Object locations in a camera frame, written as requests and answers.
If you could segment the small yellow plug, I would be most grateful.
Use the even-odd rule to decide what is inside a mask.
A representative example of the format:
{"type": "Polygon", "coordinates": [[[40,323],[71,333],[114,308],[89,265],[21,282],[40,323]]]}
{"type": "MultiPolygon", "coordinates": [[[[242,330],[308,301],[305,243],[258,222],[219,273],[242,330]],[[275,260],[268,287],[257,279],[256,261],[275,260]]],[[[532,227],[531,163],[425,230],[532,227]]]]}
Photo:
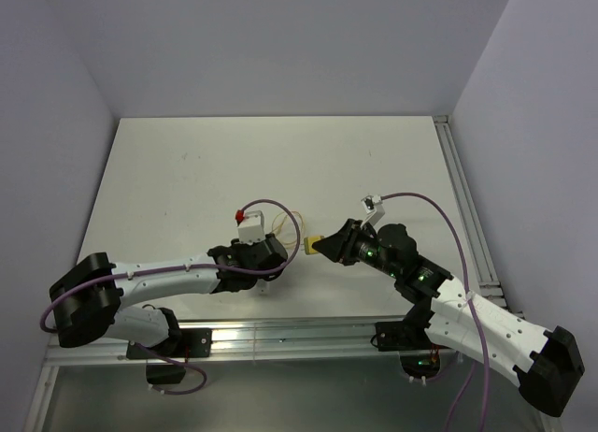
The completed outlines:
{"type": "Polygon", "coordinates": [[[319,252],[315,249],[315,244],[324,239],[324,236],[308,236],[303,239],[303,250],[305,255],[314,255],[319,252]]]}

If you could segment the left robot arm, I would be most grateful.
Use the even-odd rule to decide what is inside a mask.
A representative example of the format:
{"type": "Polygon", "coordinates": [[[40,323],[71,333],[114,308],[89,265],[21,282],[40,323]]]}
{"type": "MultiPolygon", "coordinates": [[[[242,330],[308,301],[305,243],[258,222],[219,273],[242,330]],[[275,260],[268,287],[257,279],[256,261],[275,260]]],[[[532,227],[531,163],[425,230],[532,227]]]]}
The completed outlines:
{"type": "Polygon", "coordinates": [[[59,343],[77,348],[113,337],[171,356],[182,344],[174,313],[146,312],[139,304],[175,295],[249,290],[260,280],[279,277],[291,260],[272,234],[258,243],[234,239],[228,246],[164,263],[113,263],[104,252],[92,253],[50,287],[59,343]]]}

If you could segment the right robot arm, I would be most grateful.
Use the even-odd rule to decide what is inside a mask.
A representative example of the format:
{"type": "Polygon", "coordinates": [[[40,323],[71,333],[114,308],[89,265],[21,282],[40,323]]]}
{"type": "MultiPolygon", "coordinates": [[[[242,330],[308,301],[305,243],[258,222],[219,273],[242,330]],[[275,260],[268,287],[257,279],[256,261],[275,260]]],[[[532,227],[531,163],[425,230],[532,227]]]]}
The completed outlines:
{"type": "Polygon", "coordinates": [[[313,244],[334,263],[366,264],[394,280],[413,307],[401,336],[414,347],[451,348],[503,375],[534,408],[560,417],[585,372],[574,335],[529,323],[485,297],[418,252],[401,223],[375,234],[349,219],[313,244]]]}

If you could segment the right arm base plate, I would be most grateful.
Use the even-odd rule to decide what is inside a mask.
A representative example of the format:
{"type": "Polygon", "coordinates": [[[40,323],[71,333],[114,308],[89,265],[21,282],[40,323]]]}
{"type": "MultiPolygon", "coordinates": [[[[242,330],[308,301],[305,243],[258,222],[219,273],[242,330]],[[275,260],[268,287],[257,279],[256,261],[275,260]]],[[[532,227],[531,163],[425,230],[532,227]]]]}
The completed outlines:
{"type": "Polygon", "coordinates": [[[386,321],[375,323],[375,334],[370,344],[379,352],[400,352],[431,350],[433,343],[422,328],[405,321],[386,321]]]}

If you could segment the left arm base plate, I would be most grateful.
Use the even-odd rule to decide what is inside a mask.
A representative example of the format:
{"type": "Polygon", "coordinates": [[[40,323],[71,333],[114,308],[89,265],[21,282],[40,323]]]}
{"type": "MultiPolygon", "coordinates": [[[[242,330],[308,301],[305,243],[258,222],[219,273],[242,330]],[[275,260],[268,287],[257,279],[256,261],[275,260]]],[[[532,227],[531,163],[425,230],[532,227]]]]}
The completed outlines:
{"type": "Polygon", "coordinates": [[[177,341],[172,338],[164,343],[149,347],[149,353],[138,345],[129,344],[126,358],[130,360],[149,359],[154,354],[175,358],[208,358],[211,353],[212,330],[210,328],[185,328],[180,330],[177,341]]]}

